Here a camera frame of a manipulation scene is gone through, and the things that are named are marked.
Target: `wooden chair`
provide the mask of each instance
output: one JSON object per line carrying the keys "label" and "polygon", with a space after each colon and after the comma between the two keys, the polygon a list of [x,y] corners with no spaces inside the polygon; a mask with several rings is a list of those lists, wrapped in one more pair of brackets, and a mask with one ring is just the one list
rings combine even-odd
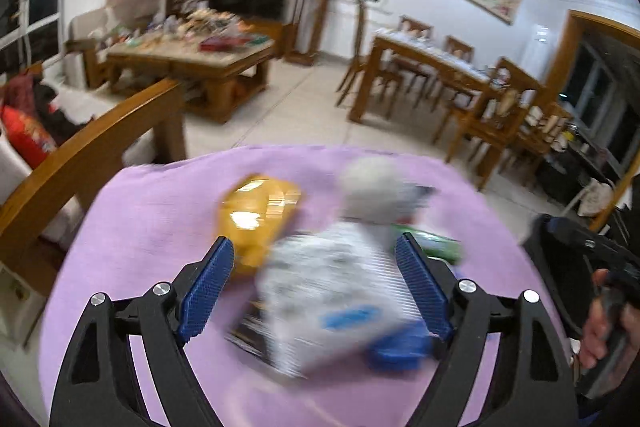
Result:
{"label": "wooden chair", "polygon": [[[340,97],[338,97],[338,101],[335,103],[335,107],[338,107],[344,101],[346,96],[351,92],[351,87],[353,87],[356,78],[367,69],[367,65],[369,64],[369,56],[362,55],[362,40],[364,39],[364,30],[367,24],[367,3],[366,0],[356,0],[356,4],[358,5],[358,21],[356,24],[356,38],[353,41],[353,58],[340,86],[336,89],[336,92],[340,90],[342,90],[342,92],[340,93]],[[387,67],[381,68],[381,70],[378,71],[378,76],[384,79],[385,86],[388,82],[398,81],[399,77],[397,73],[389,70]]]}
{"label": "wooden chair", "polygon": [[[456,56],[457,58],[461,58],[465,62],[468,62],[469,64],[471,64],[474,58],[475,49],[473,48],[473,46],[470,46],[469,44],[465,44],[464,42],[459,41],[458,39],[450,35],[447,37],[447,40],[445,42],[444,51],[446,51],[451,55]],[[438,103],[442,99],[444,90],[447,88],[453,91],[453,99],[455,99],[455,97],[460,93],[466,94],[468,96],[469,102],[473,98],[473,94],[470,94],[468,92],[463,75],[457,74],[450,78],[447,78],[446,76],[443,76],[443,77],[437,76],[434,82],[431,84],[430,92],[428,92],[426,95],[427,98],[431,97],[437,84],[440,84],[440,91],[438,92],[437,96],[433,97],[433,103],[431,104],[432,112],[436,109],[436,107],[438,107]],[[420,90],[420,95],[418,96],[418,99],[416,100],[415,105],[417,105],[422,99],[422,97],[424,96],[424,91],[426,90],[426,86],[427,86],[427,81],[425,81],[424,85],[422,86],[422,89]]]}
{"label": "wooden chair", "polygon": [[[500,79],[503,72],[508,72],[508,78],[504,82]],[[480,144],[488,143],[502,153],[513,142],[527,116],[529,107],[523,107],[523,97],[525,92],[530,90],[538,92],[540,84],[515,64],[502,58],[492,74],[491,81],[485,84],[477,83],[478,95],[472,103],[466,107],[450,104],[447,116],[433,139],[436,143],[453,116],[458,123],[458,130],[447,152],[446,163],[451,161],[464,136],[478,137]],[[474,150],[472,157],[478,150],[479,146]],[[492,164],[486,166],[486,174],[480,180],[478,190],[484,188],[499,161],[500,155],[495,155]]]}
{"label": "wooden chair", "polygon": [[154,130],[158,161],[184,160],[182,89],[161,80],[89,123],[35,169],[0,207],[0,263],[48,296],[61,260],[43,248],[40,233],[76,196],[84,211],[122,169],[122,154]]}
{"label": "wooden chair", "polygon": [[[417,21],[416,19],[411,19],[406,15],[400,17],[400,23],[398,25],[398,30],[415,34],[417,37],[423,37],[426,39],[433,39],[433,26],[425,24],[423,22]],[[398,72],[402,73],[403,71],[407,71],[408,73],[413,73],[413,78],[411,82],[409,82],[409,86],[406,88],[405,94],[409,93],[412,89],[414,89],[414,85],[418,78],[424,77],[425,83],[428,82],[428,79],[432,76],[431,72],[425,71],[423,65],[409,60],[408,58],[398,57],[395,55],[391,60],[392,67]],[[397,86],[396,92],[394,93],[397,96],[397,92],[399,91],[401,86]],[[380,100],[385,96],[386,85],[380,94]]]}
{"label": "wooden chair", "polygon": [[572,118],[573,115],[558,102],[549,103],[542,109],[542,116],[535,124],[529,125],[524,122],[520,126],[509,147],[511,154],[502,163],[500,171],[512,161],[513,156],[517,158],[525,154],[532,155],[533,161],[530,163],[529,172],[522,181],[522,185],[526,185],[535,177],[538,167],[545,156],[549,154],[551,146],[566,129]]}

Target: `red pillow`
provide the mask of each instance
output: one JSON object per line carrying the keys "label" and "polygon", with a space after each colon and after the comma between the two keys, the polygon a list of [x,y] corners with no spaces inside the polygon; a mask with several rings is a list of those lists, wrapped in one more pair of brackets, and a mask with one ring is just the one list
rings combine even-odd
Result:
{"label": "red pillow", "polygon": [[0,111],[7,140],[32,169],[56,150],[56,142],[39,121],[7,105]]}

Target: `dining chair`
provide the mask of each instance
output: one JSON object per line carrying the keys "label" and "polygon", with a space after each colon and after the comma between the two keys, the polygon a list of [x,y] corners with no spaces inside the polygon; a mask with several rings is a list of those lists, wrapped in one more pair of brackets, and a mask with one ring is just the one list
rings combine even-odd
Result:
{"label": "dining chair", "polygon": [[[420,22],[416,19],[412,19],[411,17],[407,17],[406,15],[403,15],[400,17],[398,31],[410,33],[418,38],[424,38],[424,39],[433,38],[433,26]],[[391,57],[389,70],[393,71],[394,73],[397,73],[397,76],[390,76],[389,79],[386,79],[385,83],[383,84],[382,91],[380,92],[380,102],[382,102],[382,100],[385,97],[386,88],[388,87],[388,84],[391,82],[394,82],[396,84],[394,88],[394,92],[391,95],[389,107],[386,112],[387,120],[391,118],[391,116],[393,115],[393,110],[396,105],[396,100],[398,99],[398,94],[402,89],[402,83],[404,81],[402,74],[405,71],[407,73],[413,74],[413,77],[409,82],[409,86],[405,91],[405,94],[409,93],[414,88],[414,85],[418,78],[424,77],[425,83],[428,83],[429,79],[433,76],[433,71],[425,70],[424,66],[420,62],[409,60],[408,58],[404,58],[399,55],[393,55]]]}
{"label": "dining chair", "polygon": [[361,55],[362,52],[362,39],[364,38],[364,28],[367,24],[367,3],[366,0],[356,0],[356,4],[358,6],[358,20],[356,23],[356,37],[353,40],[353,58],[351,59],[351,64],[349,64],[349,69],[347,73],[344,75],[340,86],[335,92],[339,92],[343,90],[338,98],[338,102],[335,104],[336,107],[339,106],[342,101],[345,99],[347,94],[350,92],[353,83],[355,82],[356,77],[361,71],[364,71],[367,67],[367,57],[363,57]]}
{"label": "dining chair", "polygon": [[[468,62],[469,64],[471,64],[474,59],[475,49],[473,46],[470,46],[469,44],[466,44],[463,41],[459,41],[457,38],[449,35],[447,37],[447,40],[445,41],[444,51],[446,51],[450,55],[454,55],[457,58],[461,58],[465,62]],[[422,85],[420,94],[418,95],[418,98],[415,102],[416,106],[418,105],[418,103],[420,103],[420,100],[422,100],[427,84],[428,82],[425,80],[425,83]],[[442,99],[442,95],[444,94],[445,89],[450,89],[453,91],[453,99],[455,99],[455,97],[457,97],[457,95],[460,93],[466,94],[468,96],[467,100],[469,102],[472,99],[472,95],[469,95],[469,93],[467,92],[465,79],[463,78],[463,75],[457,74],[457,75],[454,75],[452,78],[447,78],[446,76],[439,78],[438,76],[436,76],[434,78],[434,81],[431,83],[431,89],[426,94],[427,98],[431,98],[431,95],[433,94],[433,91],[436,89],[438,84],[440,84],[440,90],[438,94],[433,97],[433,103],[431,103],[432,112],[436,109],[436,107],[438,107],[438,104]]]}
{"label": "dining chair", "polygon": [[[344,75],[340,86],[336,89],[336,92],[342,90],[340,97],[338,97],[338,101],[335,103],[336,107],[344,101],[346,96],[350,93],[351,87],[353,87],[358,75],[365,71],[369,64],[369,57],[367,55],[362,55],[362,41],[364,39],[364,30],[367,24],[367,3],[366,0],[356,0],[356,4],[358,6],[358,19],[356,22],[356,36],[353,40],[353,58],[351,59],[349,69]],[[386,66],[382,66],[380,68],[378,76],[383,78],[385,86],[389,82],[397,82],[400,77],[399,74],[390,70]]]}
{"label": "dining chair", "polygon": [[502,58],[490,75],[489,82],[476,82],[474,99],[468,105],[460,107],[451,103],[449,111],[433,142],[440,139],[447,123],[453,117],[458,124],[455,138],[449,147],[446,163],[449,163],[458,150],[463,137],[477,137],[480,144],[488,143],[500,154],[492,155],[491,164],[483,169],[478,190],[482,190],[500,161],[502,152],[510,146],[524,121],[529,106],[526,95],[529,91],[540,90],[540,84],[515,64]]}
{"label": "dining chair", "polygon": [[522,181],[522,185],[527,185],[535,177],[538,167],[549,154],[552,145],[564,132],[571,122],[573,115],[562,107],[558,102],[550,102],[545,108],[540,108],[542,115],[534,117],[534,121],[529,124],[529,116],[520,126],[513,143],[510,145],[510,155],[505,158],[500,166],[502,171],[513,159],[529,154],[533,156],[533,161],[529,166],[529,171]]}

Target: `blue label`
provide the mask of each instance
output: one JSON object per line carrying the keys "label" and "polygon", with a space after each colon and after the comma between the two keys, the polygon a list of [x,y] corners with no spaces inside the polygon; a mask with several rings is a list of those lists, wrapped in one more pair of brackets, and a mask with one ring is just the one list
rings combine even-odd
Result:
{"label": "blue label", "polygon": [[359,309],[326,315],[322,322],[325,330],[339,331],[376,321],[379,317],[380,308],[363,306]]}

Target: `wooden coffee table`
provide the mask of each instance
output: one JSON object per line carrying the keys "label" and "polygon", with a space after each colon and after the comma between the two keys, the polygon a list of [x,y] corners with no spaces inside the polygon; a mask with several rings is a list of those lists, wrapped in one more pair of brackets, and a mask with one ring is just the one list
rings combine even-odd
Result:
{"label": "wooden coffee table", "polygon": [[[118,85],[122,70],[131,69],[158,78],[196,80],[203,95],[186,102],[192,112],[225,123],[236,108],[268,85],[269,61],[274,41],[242,48],[237,52],[201,52],[197,42],[168,41],[155,45],[116,44],[107,55],[106,69],[111,92],[130,95],[139,91]],[[253,76],[243,74],[256,66]]]}

